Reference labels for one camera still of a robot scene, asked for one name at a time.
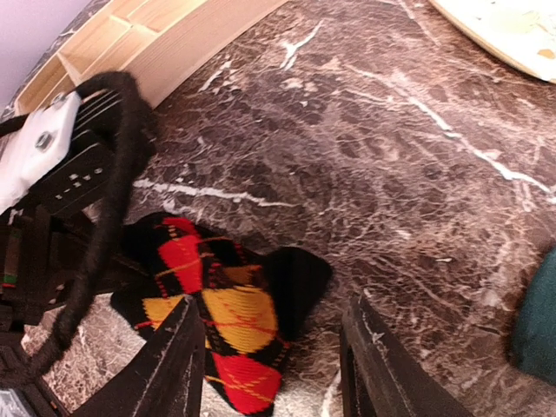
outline green fabric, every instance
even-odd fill
[[[556,250],[543,261],[527,290],[512,353],[520,371],[556,385]]]
[[[12,274],[6,274],[3,276],[3,283],[4,284],[17,284],[17,276]]]

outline argyle sock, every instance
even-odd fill
[[[152,280],[111,304],[148,339],[192,295],[206,329],[205,376],[236,411],[269,416],[292,341],[332,269],[299,248],[261,256],[192,222],[155,213],[124,229],[122,249]]]

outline brown marble surface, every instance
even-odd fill
[[[504,348],[556,234],[555,98],[425,0],[293,0],[157,110],[131,220],[167,209],[334,265],[278,417],[341,416],[338,329],[361,293],[474,415],[554,415],[556,387],[509,367]],[[48,379],[76,407],[139,346],[103,297]],[[233,414],[205,387],[202,415]]]

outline black plastic part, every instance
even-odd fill
[[[68,218],[100,200],[114,164],[114,153],[92,131],[84,131],[76,141],[91,144],[31,190],[49,213],[58,218]]]
[[[14,347],[0,347],[2,367],[7,365],[19,367],[27,359],[27,354],[19,344]],[[70,415],[43,380],[22,389],[17,389],[16,394],[30,414],[38,417],[66,417]]]
[[[17,259],[17,285],[3,283],[2,302],[13,308],[13,321],[36,325],[48,305],[47,267],[50,250],[50,216],[41,206],[14,217],[12,227],[21,234],[20,248],[8,251],[3,265]]]
[[[116,149],[115,132],[118,129],[122,114],[122,99],[115,91],[105,91],[90,98],[79,108],[74,124],[74,136],[87,130],[93,130],[106,139],[112,150]],[[79,153],[83,148],[75,148],[72,143],[72,154]]]
[[[473,417],[431,378],[365,297],[351,301],[341,328],[344,417]]]

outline black metal frame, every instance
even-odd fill
[[[345,417],[472,417],[415,361],[368,303],[354,298],[341,327]]]
[[[68,156],[30,189],[17,212],[0,216],[1,366],[25,363],[23,327],[37,325],[45,311],[66,301],[94,228],[81,210],[102,198],[114,160],[120,103],[118,94],[107,91],[82,104]],[[116,253],[97,293],[146,279],[137,264]],[[134,360],[72,415],[197,417],[204,342],[195,301],[187,297]],[[14,393],[31,414],[70,415],[43,380]]]

